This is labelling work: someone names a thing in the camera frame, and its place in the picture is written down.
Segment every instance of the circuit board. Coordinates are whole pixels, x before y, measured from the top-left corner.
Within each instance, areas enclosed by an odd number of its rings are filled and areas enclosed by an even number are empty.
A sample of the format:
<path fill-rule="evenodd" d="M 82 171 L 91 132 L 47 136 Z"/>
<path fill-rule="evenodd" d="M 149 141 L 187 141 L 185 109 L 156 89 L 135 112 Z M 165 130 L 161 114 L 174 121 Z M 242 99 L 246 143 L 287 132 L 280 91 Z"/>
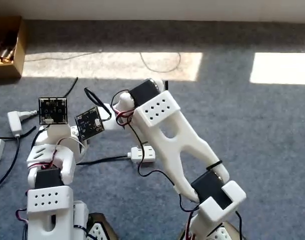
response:
<path fill-rule="evenodd" d="M 40 97 L 39 124 L 68 124 L 67 98 Z"/>
<path fill-rule="evenodd" d="M 105 130 L 97 106 L 76 116 L 74 119 L 78 128 L 79 137 L 82 141 Z"/>

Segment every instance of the wall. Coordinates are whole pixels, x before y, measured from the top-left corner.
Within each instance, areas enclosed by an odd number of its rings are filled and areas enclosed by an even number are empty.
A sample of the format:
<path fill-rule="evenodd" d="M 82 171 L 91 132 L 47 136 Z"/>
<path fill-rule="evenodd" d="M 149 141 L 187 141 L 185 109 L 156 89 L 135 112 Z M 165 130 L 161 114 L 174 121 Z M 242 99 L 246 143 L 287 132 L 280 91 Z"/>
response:
<path fill-rule="evenodd" d="M 46 20 L 305 23 L 305 0 L 0 0 L 0 14 Z"/>

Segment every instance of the electrical plug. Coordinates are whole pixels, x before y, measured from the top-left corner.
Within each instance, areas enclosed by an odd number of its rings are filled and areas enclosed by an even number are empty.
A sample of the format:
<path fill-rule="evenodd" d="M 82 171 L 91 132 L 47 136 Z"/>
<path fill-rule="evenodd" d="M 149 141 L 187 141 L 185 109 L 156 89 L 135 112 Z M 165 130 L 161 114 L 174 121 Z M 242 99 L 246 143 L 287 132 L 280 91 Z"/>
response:
<path fill-rule="evenodd" d="M 144 159 L 143 151 L 141 148 L 132 147 L 131 152 L 128 152 L 128 158 L 131 159 L 133 163 L 140 163 L 143 159 L 143 163 L 153 163 L 156 161 L 156 153 L 152 146 L 143 146 L 144 149 Z"/>
<path fill-rule="evenodd" d="M 20 137 L 22 134 L 22 120 L 37 115 L 37 111 L 10 111 L 7 113 L 8 121 L 12 134 Z"/>

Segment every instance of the gray carpet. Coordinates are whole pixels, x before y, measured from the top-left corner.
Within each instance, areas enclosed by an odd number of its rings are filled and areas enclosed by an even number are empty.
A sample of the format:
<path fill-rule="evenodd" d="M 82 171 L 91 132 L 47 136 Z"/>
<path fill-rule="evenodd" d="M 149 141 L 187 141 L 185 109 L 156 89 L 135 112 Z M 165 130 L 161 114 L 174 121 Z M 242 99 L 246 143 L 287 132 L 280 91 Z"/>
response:
<path fill-rule="evenodd" d="M 203 52 L 196 81 L 171 81 L 182 112 L 213 148 L 247 193 L 239 209 L 251 240 L 305 239 L 305 85 L 250 83 L 255 52 L 305 52 L 305 25 L 88 21 L 28 22 L 28 54 L 43 52 Z M 118 90 L 141 79 L 85 79 L 68 98 L 69 122 L 92 107 L 87 86 L 108 102 Z M 0 135 L 10 135 L 7 112 L 33 110 L 40 96 L 61 96 L 72 78 L 23 77 L 0 81 Z M 37 119 L 23 125 L 38 125 Z M 26 159 L 33 136 L 21 141 L 18 162 L 0 188 L 0 239 L 19 239 L 15 210 L 26 205 Z M 127 152 L 126 132 L 103 132 L 91 140 L 87 159 Z M 0 177 L 9 167 L 15 143 L 7 142 Z M 184 156 L 193 181 L 203 165 Z M 141 178 L 130 162 L 78 167 L 72 184 L 76 200 L 102 212 L 124 240 L 174 240 L 187 220 L 178 196 L 160 174 Z M 236 217 L 231 219 L 237 226 Z"/>

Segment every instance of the cable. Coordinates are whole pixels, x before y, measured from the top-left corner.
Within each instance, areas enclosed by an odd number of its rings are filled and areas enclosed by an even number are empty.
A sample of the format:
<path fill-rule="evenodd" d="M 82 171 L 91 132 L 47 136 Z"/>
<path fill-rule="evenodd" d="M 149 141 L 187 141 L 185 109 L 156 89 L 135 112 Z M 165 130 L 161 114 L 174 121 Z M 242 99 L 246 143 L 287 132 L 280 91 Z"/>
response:
<path fill-rule="evenodd" d="M 92 101 L 96 106 L 102 107 L 109 114 L 109 117 L 107 119 L 104 119 L 101 121 L 104 122 L 104 121 L 110 120 L 113 115 L 112 115 L 111 111 L 108 109 L 108 107 L 106 107 L 106 105 L 99 99 L 99 97 L 93 91 L 91 91 L 88 87 L 85 87 L 83 90 L 90 101 Z"/>
<path fill-rule="evenodd" d="M 100 164 L 100 163 L 108 163 L 108 162 L 115 162 L 118 160 L 128 160 L 128 155 L 118 155 L 118 156 L 110 156 L 110 157 L 105 157 L 102 159 L 98 159 L 95 161 L 84 161 L 84 162 L 79 162 L 77 165 L 82 166 L 82 165 L 94 165 L 94 164 Z"/>
<path fill-rule="evenodd" d="M 22 229 L 22 240 L 28 240 L 28 224 L 25 224 Z"/>
<path fill-rule="evenodd" d="M 64 98 L 67 98 L 68 95 L 71 93 L 71 91 L 73 90 L 74 86 L 76 85 L 78 81 L 78 77 L 75 78 L 75 80 L 73 81 L 71 87 L 69 88 L 69 90 L 66 92 L 66 94 L 63 96 Z"/>
<path fill-rule="evenodd" d="M 32 140 L 30 149 L 33 149 L 33 147 L 35 146 L 38 136 L 39 136 L 41 133 L 43 133 L 44 131 L 46 131 L 49 127 L 50 127 L 50 124 L 48 124 L 46 127 L 44 127 L 43 129 L 41 129 L 41 130 L 39 130 L 39 131 L 37 132 L 36 136 L 34 136 L 34 138 L 33 138 L 33 140 Z"/>
<path fill-rule="evenodd" d="M 236 211 L 236 215 L 239 218 L 239 240 L 243 240 L 243 229 L 242 229 L 243 228 L 243 219 L 238 211 Z"/>
<path fill-rule="evenodd" d="M 141 60 L 142 60 L 142 63 L 144 64 L 144 66 L 145 66 L 148 70 L 150 70 L 150 71 L 152 71 L 152 72 L 154 72 L 154 73 L 166 74 L 166 73 L 173 72 L 173 71 L 175 71 L 176 69 L 178 69 L 179 65 L 180 65 L 181 62 L 182 62 L 182 55 L 181 55 L 179 52 L 177 52 L 177 54 L 178 54 L 178 56 L 179 56 L 179 59 L 178 59 L 178 63 L 176 64 L 176 66 L 175 66 L 174 68 L 170 69 L 170 70 L 167 70 L 167 71 L 159 71 L 159 70 L 154 70 L 154 69 L 150 68 L 150 67 L 147 65 L 146 61 L 144 60 L 143 54 L 142 54 L 141 52 L 140 52 L 139 54 L 140 54 L 140 58 L 141 58 Z"/>
<path fill-rule="evenodd" d="M 136 138 L 138 139 L 138 142 L 139 142 L 139 144 L 140 144 L 140 148 L 141 148 L 141 151 L 142 151 L 142 158 L 141 158 L 141 161 L 140 161 L 140 163 L 138 164 L 138 168 L 137 168 L 138 174 L 139 174 L 140 176 L 142 176 L 142 177 L 145 178 L 145 177 L 148 177 L 148 176 L 149 176 L 150 174 L 152 174 L 152 173 L 158 172 L 158 173 L 163 174 L 163 175 L 169 180 L 169 182 L 171 182 L 171 184 L 174 186 L 174 185 L 175 185 L 174 182 L 173 182 L 173 181 L 169 178 L 169 176 L 167 176 L 166 173 L 164 173 L 162 170 L 154 169 L 154 170 L 152 170 L 152 171 L 150 171 L 150 172 L 148 172 L 148 173 L 146 173 L 146 174 L 142 174 L 142 173 L 141 173 L 141 166 L 142 166 L 143 161 L 144 161 L 144 159 L 145 159 L 145 148 L 144 148 L 144 145 L 143 145 L 141 139 L 139 138 L 137 132 L 135 131 L 135 129 L 133 128 L 133 126 L 130 124 L 130 122 L 128 123 L 128 126 L 129 126 L 130 129 L 133 131 L 133 133 L 135 134 Z"/>
<path fill-rule="evenodd" d="M 5 173 L 5 175 L 1 178 L 0 180 L 0 185 L 4 182 L 4 180 L 7 178 L 7 176 L 11 173 L 16 161 L 17 161 L 17 158 L 18 158 L 18 153 L 19 153 L 19 148 L 20 148 L 20 139 L 19 137 L 16 138 L 17 139 L 17 149 L 16 149 L 16 153 L 14 155 L 14 158 L 12 160 L 12 163 L 8 169 L 8 171 Z"/>
<path fill-rule="evenodd" d="M 193 214 L 194 212 L 192 211 L 191 213 L 189 213 L 189 217 L 188 217 L 188 221 L 187 221 L 187 225 L 186 225 L 186 229 L 185 229 L 185 240 L 190 240 L 189 238 L 189 228 L 191 226 L 191 220 L 193 218 Z"/>
<path fill-rule="evenodd" d="M 116 114 L 118 114 L 119 113 L 119 111 L 117 111 L 116 109 L 114 109 L 114 99 L 115 99 L 115 97 L 118 95 L 118 94 L 121 94 L 121 93 L 123 93 L 123 92 L 129 92 L 129 89 L 123 89 L 123 90 L 120 90 L 120 91 L 118 91 L 117 93 L 115 93 L 115 95 L 113 95 L 112 96 L 112 99 L 111 99 L 111 102 L 110 102 L 110 107 L 111 107 L 111 109 L 116 113 Z"/>
<path fill-rule="evenodd" d="M 36 129 L 36 126 L 32 127 L 28 132 L 22 134 L 19 138 L 23 139 L 23 138 L 29 136 L 33 131 L 35 131 L 35 129 Z M 0 136 L 0 139 L 15 140 L 15 139 L 17 139 L 17 137 L 15 137 L 15 136 Z"/>
<path fill-rule="evenodd" d="M 187 210 L 183 207 L 183 199 L 182 199 L 182 195 L 179 194 L 179 206 L 181 208 L 181 210 L 183 210 L 184 212 L 186 213 L 193 213 L 194 211 L 198 210 L 199 209 L 199 205 L 195 206 L 193 209 L 191 210 Z"/>
<path fill-rule="evenodd" d="M 22 218 L 22 217 L 19 215 L 19 212 L 24 212 L 24 211 L 27 211 L 27 208 L 24 208 L 24 209 L 19 208 L 19 209 L 16 210 L 15 215 L 16 215 L 16 218 L 17 218 L 19 221 L 28 224 L 28 220 L 25 219 L 25 218 Z"/>
<path fill-rule="evenodd" d="M 216 226 L 208 235 L 207 237 L 209 237 L 211 234 L 213 234 L 218 228 L 220 228 L 223 225 L 223 223 L 220 223 L 218 226 Z"/>
<path fill-rule="evenodd" d="M 84 228 L 83 226 L 80 226 L 80 225 L 74 225 L 73 227 L 74 227 L 74 228 L 77 228 L 77 229 L 81 229 L 81 230 L 83 230 L 83 231 L 85 232 L 85 234 L 86 234 L 86 237 L 89 237 L 89 238 L 91 238 L 91 239 L 93 239 L 93 240 L 97 240 L 97 237 L 95 237 L 95 236 L 93 236 L 93 235 L 89 234 L 89 233 L 88 233 L 88 231 L 87 231 L 87 229 L 86 229 L 86 228 Z"/>
<path fill-rule="evenodd" d="M 85 156 L 86 156 L 86 154 L 87 154 L 87 148 L 85 147 L 85 145 L 84 145 L 81 141 L 77 140 L 76 138 L 73 138 L 72 136 L 65 136 L 65 137 L 62 137 L 61 139 L 58 140 L 58 142 L 57 142 L 57 144 L 56 144 L 56 146 L 55 146 L 55 148 L 54 148 L 55 151 L 54 151 L 54 153 L 53 153 L 53 155 L 52 155 L 52 158 L 55 157 L 55 154 L 56 154 L 55 152 L 57 152 L 57 147 L 59 146 L 59 144 L 61 143 L 61 141 L 64 140 L 64 139 L 72 139 L 72 140 L 74 140 L 75 142 L 77 142 L 77 143 L 84 149 L 83 156 L 82 156 L 81 160 L 80 160 L 79 162 L 77 162 L 77 164 L 81 163 L 81 162 L 85 159 Z"/>

